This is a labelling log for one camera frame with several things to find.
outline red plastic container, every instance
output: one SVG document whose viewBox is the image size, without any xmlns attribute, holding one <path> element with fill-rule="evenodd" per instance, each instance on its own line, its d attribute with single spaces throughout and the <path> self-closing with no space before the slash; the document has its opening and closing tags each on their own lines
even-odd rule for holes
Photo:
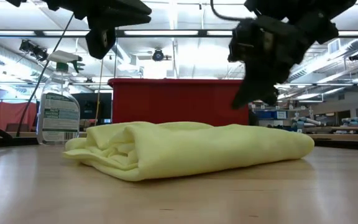
<svg viewBox="0 0 358 224">
<path fill-rule="evenodd" d="M 112 122 L 194 121 L 213 126 L 248 124 L 248 109 L 232 110 L 240 80 L 110 79 Z"/>
</svg>

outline folded cloth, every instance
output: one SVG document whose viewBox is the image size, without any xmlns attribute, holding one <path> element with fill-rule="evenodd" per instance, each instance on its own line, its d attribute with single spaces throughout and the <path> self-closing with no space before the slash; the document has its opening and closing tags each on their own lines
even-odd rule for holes
<svg viewBox="0 0 358 224">
<path fill-rule="evenodd" d="M 201 174 L 300 159 L 314 141 L 305 134 L 232 124 L 108 124 L 66 143 L 63 156 L 122 180 Z"/>
</svg>

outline wooden table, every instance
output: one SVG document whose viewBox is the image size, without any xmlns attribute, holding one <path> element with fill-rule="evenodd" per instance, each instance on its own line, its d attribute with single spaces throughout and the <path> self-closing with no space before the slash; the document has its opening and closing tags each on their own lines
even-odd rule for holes
<svg viewBox="0 0 358 224">
<path fill-rule="evenodd" d="M 358 223 L 358 151 L 130 183 L 62 159 L 0 148 L 0 223 Z"/>
</svg>

